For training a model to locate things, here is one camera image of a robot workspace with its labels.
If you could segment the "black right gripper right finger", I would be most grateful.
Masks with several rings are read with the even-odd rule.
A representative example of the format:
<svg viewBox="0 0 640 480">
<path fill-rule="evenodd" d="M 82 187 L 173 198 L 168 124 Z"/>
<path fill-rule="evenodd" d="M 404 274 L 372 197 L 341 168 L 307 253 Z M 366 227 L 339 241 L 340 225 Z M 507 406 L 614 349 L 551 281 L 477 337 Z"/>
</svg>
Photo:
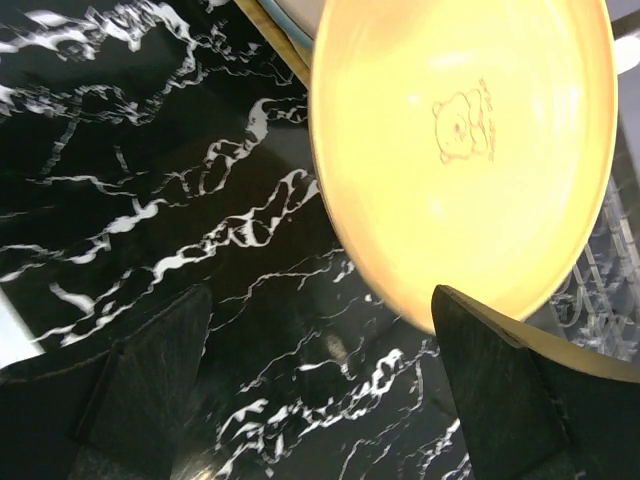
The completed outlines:
<svg viewBox="0 0 640 480">
<path fill-rule="evenodd" d="M 639 368 L 449 286 L 431 309 L 478 479 L 636 479 Z"/>
</svg>

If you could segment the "tan plate with bear drawing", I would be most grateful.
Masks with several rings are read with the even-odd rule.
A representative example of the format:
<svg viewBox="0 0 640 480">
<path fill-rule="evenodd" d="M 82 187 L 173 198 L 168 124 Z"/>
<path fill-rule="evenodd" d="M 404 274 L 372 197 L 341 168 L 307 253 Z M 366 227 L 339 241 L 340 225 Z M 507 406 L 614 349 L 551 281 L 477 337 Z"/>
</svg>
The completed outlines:
<svg viewBox="0 0 640 480">
<path fill-rule="evenodd" d="M 314 167 L 370 288 L 426 332 L 440 285 L 538 310 L 593 230 L 638 64 L 638 13 L 603 1 L 327 2 Z"/>
</svg>

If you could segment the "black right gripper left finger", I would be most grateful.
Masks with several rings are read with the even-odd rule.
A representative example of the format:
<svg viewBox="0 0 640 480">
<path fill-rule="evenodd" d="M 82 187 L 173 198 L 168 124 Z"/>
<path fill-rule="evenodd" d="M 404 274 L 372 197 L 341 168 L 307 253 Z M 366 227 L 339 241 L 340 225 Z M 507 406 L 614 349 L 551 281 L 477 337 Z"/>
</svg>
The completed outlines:
<svg viewBox="0 0 640 480">
<path fill-rule="evenodd" d="M 167 479 L 211 315 L 193 285 L 109 332 L 1 370 L 4 479 Z"/>
</svg>

